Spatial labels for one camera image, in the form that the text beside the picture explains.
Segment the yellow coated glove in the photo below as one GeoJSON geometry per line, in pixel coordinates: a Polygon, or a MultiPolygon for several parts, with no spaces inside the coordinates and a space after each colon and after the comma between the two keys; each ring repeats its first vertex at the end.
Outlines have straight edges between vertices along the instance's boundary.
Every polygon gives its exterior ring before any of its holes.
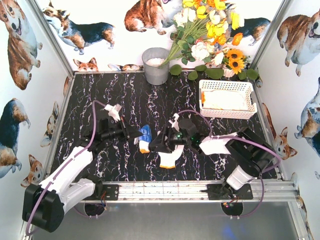
{"type": "Polygon", "coordinates": [[[201,93],[204,109],[246,111],[248,106],[245,97],[237,91],[212,90],[201,93]]]}

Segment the white glove orange cuff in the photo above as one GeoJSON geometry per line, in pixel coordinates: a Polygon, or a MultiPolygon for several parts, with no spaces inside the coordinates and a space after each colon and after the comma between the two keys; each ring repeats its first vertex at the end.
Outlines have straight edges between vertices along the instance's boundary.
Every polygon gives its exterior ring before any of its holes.
{"type": "Polygon", "coordinates": [[[184,151],[183,145],[177,145],[172,153],[159,152],[160,156],[160,168],[173,169],[176,167],[176,161],[181,157],[184,151]]]}

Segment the blue dotted glove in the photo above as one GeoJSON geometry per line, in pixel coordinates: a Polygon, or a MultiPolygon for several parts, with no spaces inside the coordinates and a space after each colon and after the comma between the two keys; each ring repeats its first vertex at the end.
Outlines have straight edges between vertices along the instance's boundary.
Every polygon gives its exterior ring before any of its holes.
{"type": "Polygon", "coordinates": [[[134,145],[138,145],[139,151],[142,154],[149,153],[149,144],[152,142],[152,131],[148,124],[142,126],[139,129],[139,132],[142,133],[141,136],[134,139],[134,145]]]}

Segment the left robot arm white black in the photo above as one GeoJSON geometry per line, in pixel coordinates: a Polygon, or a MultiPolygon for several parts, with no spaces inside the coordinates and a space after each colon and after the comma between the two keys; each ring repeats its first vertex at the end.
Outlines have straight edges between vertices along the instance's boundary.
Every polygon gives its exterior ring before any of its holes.
{"type": "Polygon", "coordinates": [[[26,235],[32,235],[30,225],[49,233],[62,223],[65,214],[88,197],[99,197],[103,183],[97,177],[84,175],[74,179],[113,140],[130,140],[142,133],[127,124],[122,117],[115,122],[111,117],[95,121],[92,130],[84,132],[68,158],[38,185],[31,183],[24,192],[22,219],[27,223],[26,235]]]}

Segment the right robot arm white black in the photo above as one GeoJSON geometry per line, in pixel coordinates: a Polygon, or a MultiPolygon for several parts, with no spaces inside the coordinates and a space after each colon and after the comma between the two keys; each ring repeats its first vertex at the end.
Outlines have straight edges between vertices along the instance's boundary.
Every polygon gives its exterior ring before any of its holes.
{"type": "Polygon", "coordinates": [[[227,154],[235,156],[237,166],[223,181],[219,195],[233,197],[245,184],[259,178],[276,154],[249,128],[220,136],[204,136],[190,119],[173,121],[158,132],[148,144],[160,156],[161,168],[172,169],[184,148],[200,155],[227,154]]]}

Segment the white perforated storage basket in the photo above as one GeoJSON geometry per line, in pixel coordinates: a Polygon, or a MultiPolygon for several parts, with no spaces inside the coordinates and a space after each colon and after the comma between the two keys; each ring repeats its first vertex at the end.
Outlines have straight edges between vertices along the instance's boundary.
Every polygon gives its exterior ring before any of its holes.
{"type": "Polygon", "coordinates": [[[248,120],[258,111],[253,92],[250,82],[201,79],[200,113],[209,118],[248,120]]]}

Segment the grey metal bucket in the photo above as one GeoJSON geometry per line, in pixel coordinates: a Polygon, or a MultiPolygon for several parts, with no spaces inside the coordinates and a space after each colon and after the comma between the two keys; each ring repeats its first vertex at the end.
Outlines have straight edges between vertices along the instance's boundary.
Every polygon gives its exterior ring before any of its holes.
{"type": "Polygon", "coordinates": [[[141,56],[146,80],[149,84],[159,86],[164,84],[169,76],[169,63],[165,62],[169,51],[162,47],[152,47],[145,50],[141,56]]]}

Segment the artificial flower bouquet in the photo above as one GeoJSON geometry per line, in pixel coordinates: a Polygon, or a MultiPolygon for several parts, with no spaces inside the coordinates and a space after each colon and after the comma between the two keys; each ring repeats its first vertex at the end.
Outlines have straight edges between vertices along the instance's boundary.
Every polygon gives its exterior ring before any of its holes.
{"type": "Polygon", "coordinates": [[[173,17],[172,45],[161,67],[180,59],[196,66],[194,74],[205,71],[212,79],[236,75],[256,80],[258,72],[249,68],[249,56],[237,46],[249,36],[257,42],[264,31],[262,18],[243,18],[234,3],[226,0],[184,0],[173,17]]]}

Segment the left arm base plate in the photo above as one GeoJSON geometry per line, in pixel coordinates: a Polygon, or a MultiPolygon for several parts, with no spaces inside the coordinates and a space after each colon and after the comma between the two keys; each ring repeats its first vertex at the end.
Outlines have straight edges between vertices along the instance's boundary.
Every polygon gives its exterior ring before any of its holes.
{"type": "Polygon", "coordinates": [[[118,184],[103,184],[97,183],[95,185],[94,192],[91,196],[85,198],[87,201],[117,201],[119,197],[119,188],[118,184]]]}

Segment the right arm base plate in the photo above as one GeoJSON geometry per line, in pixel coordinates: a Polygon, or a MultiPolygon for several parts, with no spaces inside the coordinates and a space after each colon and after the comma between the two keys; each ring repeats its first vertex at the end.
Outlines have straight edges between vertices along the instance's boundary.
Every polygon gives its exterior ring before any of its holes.
{"type": "Polygon", "coordinates": [[[252,200],[253,193],[250,184],[243,185],[240,189],[234,190],[231,187],[223,187],[222,184],[207,184],[207,193],[209,200],[233,200],[239,198],[240,200],[252,200]]]}

